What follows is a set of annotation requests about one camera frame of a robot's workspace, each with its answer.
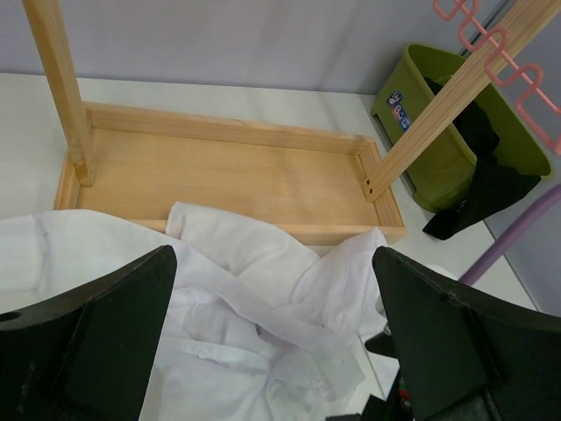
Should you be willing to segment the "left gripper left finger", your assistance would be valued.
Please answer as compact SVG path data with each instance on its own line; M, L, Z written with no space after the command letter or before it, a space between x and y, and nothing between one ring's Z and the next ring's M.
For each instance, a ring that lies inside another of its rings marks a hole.
M171 246L1 316L3 420L136 420L176 274Z

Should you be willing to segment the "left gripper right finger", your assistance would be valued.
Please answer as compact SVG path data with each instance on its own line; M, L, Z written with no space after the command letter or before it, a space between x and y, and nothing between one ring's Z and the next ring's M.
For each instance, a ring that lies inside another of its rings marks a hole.
M416 420L558 420L560 319L387 246L372 259Z

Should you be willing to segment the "white shirt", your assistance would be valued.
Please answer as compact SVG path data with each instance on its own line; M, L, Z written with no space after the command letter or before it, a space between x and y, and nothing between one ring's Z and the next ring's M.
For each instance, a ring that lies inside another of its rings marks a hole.
M370 229L319 255L279 228L177 203L156 232L92 210L1 223L1 307L106 275L158 246L177 272L144 420L323 420L380 392L364 349L380 332Z

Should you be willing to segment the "black shirt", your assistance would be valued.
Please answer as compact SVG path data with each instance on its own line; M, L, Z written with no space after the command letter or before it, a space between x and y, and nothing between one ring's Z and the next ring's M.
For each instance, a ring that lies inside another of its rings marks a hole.
M464 142L476 156L476 167L464 199L440 210L423 232L447 240L458 232L505 210L522 200L541 181L539 175L524 175L498 163L494 155L501 138L484 110L470 102L453 120Z

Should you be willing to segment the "pink hanger with black shirt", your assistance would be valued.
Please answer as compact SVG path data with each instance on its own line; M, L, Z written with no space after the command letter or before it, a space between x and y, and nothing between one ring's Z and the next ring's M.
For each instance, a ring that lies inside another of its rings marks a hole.
M534 134L555 154L560 154L560 138L551 137L524 109L524 103L531 97L540 98L555 115L560 114L560 106L543 91L544 72L540 65L527 63L519 65L515 56L560 13L559 1L516 1L504 15L500 23L486 29L476 18L479 3L455 1L446 11L438 1L432 3L434 11L444 21L450 21L459 13L464 18L458 27L458 38L470 53L466 63L473 70L460 69L459 86L474 88L474 76L481 76L485 85L507 87L517 80L527 84L527 88L515 101L515 111Z

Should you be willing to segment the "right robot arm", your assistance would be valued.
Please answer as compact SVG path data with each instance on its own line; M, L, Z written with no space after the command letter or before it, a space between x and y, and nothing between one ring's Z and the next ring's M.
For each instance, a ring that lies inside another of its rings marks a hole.
M348 401L334 403L326 420L414 420L390 338L361 333L352 343L365 375Z

